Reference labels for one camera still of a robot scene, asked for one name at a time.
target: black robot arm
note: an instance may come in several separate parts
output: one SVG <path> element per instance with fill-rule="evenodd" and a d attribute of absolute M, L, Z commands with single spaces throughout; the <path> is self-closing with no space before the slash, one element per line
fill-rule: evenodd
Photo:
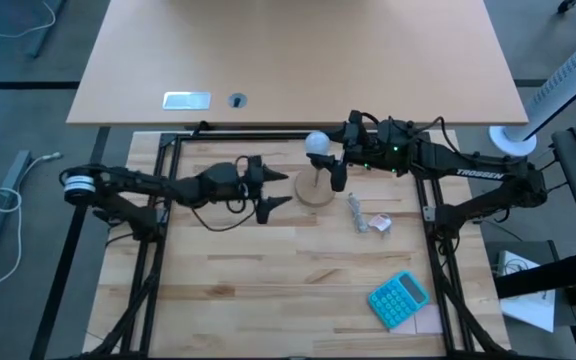
<path fill-rule="evenodd" d="M 162 234 L 160 218 L 163 214 L 158 214 L 152 206 L 137 206 L 120 193 L 151 195 L 193 210 L 209 202 L 250 200 L 259 224 L 267 223 L 274 208 L 292 199 L 290 196 L 263 198 L 265 182 L 287 179 L 288 176 L 263 165 L 261 156 L 240 158 L 248 160 L 248 167 L 241 176 L 236 162 L 214 164 L 196 176 L 179 180 L 124 167 L 90 164 L 63 171 L 60 180 L 64 185 L 65 200 L 70 204 L 94 207 L 95 216 L 110 225 L 128 222 L 135 239 L 156 241 Z"/>
<path fill-rule="evenodd" d="M 375 123 L 376 133 L 366 130 L 364 117 Z M 450 148 L 431 143 L 423 134 L 439 121 Z M 331 186 L 337 192 L 344 190 L 346 167 L 353 165 L 391 171 L 398 177 L 411 173 L 424 180 L 462 176 L 502 182 L 499 188 L 462 204 L 425 209 L 434 219 L 435 235 L 440 238 L 457 237 L 459 229 L 470 219 L 512 207 L 535 207 L 546 201 L 543 176 L 525 158 L 462 154 L 448 139 L 443 118 L 430 126 L 417 128 L 411 121 L 392 118 L 378 121 L 370 114 L 353 110 L 341 128 L 326 133 L 332 141 L 343 144 L 344 152 L 339 160 L 332 155 L 307 155 L 313 166 L 331 172 Z"/>

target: teal calculator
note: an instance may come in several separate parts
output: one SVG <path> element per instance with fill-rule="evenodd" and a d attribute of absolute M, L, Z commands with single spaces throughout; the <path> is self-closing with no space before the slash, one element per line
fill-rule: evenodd
<path fill-rule="evenodd" d="M 368 303 L 386 328 L 393 329 L 428 303 L 430 297 L 412 274 L 402 271 L 368 296 Z"/>

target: light wooden desk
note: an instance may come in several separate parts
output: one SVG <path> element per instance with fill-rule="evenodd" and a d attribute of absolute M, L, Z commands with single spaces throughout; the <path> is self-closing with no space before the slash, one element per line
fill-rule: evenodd
<path fill-rule="evenodd" d="M 164 111 L 169 91 L 210 92 L 210 110 Z M 352 109 L 528 121 L 483 0 L 117 0 L 68 123 L 337 125 Z"/>
<path fill-rule="evenodd" d="M 434 141 L 440 137 L 433 134 Z M 159 133 L 136 133 L 127 166 L 152 173 L 158 142 Z M 182 148 L 179 176 L 233 161 L 237 154 L 261 154 L 272 169 L 290 175 L 266 186 L 271 196 L 292 194 L 296 174 L 310 166 L 303 141 L 193 142 Z M 441 185 L 447 203 L 471 196 L 463 178 L 445 178 Z M 383 239 L 373 232 L 356 234 L 345 204 L 348 192 L 361 200 L 365 214 L 390 214 L 392 234 Z M 146 201 L 135 195 L 130 199 Z M 223 204 L 198 212 L 214 226 L 233 224 L 241 216 L 230 214 Z M 433 293 L 421 225 L 412 176 L 397 179 L 358 167 L 349 169 L 346 191 L 330 205 L 313 210 L 293 200 L 274 210 L 266 226 L 250 220 L 235 230 L 213 233 L 188 209 L 174 207 L 150 356 L 443 355 L 441 335 L 389 334 L 367 304 L 368 292 L 402 270 L 413 272 Z M 111 237 L 127 232 L 115 229 Z M 98 345 L 95 336 L 105 336 L 125 310 L 137 249 L 132 239 L 108 247 L 85 350 Z M 456 255 L 467 306 L 492 338 L 508 348 L 478 226 L 464 226 Z M 452 320 L 458 337 L 456 317 Z M 141 329 L 139 321 L 136 329 Z"/>

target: wooden tabletop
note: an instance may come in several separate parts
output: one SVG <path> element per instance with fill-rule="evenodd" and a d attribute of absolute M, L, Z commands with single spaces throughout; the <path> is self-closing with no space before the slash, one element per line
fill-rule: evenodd
<path fill-rule="evenodd" d="M 433 140 L 439 137 L 433 134 Z M 159 133 L 136 133 L 127 166 L 152 173 L 158 140 Z M 179 176 L 232 161 L 237 154 L 261 154 L 268 166 L 290 175 L 288 180 L 267 184 L 265 193 L 270 196 L 291 195 L 295 176 L 310 166 L 303 141 L 193 142 L 183 145 Z M 463 178 L 442 179 L 441 184 L 446 202 L 471 196 Z M 392 217 L 390 235 L 355 233 L 345 203 L 349 192 L 361 201 L 365 216 Z M 125 196 L 138 204 L 146 201 L 143 196 Z M 198 212 L 214 227 L 242 217 L 230 214 L 223 204 Z M 110 236 L 128 232 L 117 228 Z M 130 238 L 108 247 L 85 350 L 98 345 L 98 337 L 105 336 L 125 310 L 137 249 Z M 508 348 L 478 226 L 464 226 L 456 255 L 467 306 L 492 338 Z M 368 293 L 403 270 L 411 271 L 431 294 L 431 303 L 436 303 L 411 176 L 397 179 L 389 172 L 350 168 L 346 191 L 326 207 L 314 210 L 293 200 L 274 210 L 268 225 L 249 220 L 225 233 L 207 231 L 188 209 L 175 206 L 150 355 L 443 355 L 440 334 L 390 334 L 368 306 Z M 451 318 L 461 345 L 454 312 Z"/>
<path fill-rule="evenodd" d="M 164 111 L 166 92 L 210 108 Z M 483 0 L 120 0 L 68 123 L 336 125 L 352 109 L 527 122 Z"/>

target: wooden stand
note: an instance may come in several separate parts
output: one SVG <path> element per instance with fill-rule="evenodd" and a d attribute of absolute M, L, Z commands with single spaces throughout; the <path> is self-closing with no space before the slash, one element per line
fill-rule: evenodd
<path fill-rule="evenodd" d="M 320 170 L 318 179 L 315 168 L 300 172 L 295 179 L 295 194 L 299 201 L 310 207 L 330 204 L 335 198 L 335 192 L 330 187 L 330 172 Z"/>

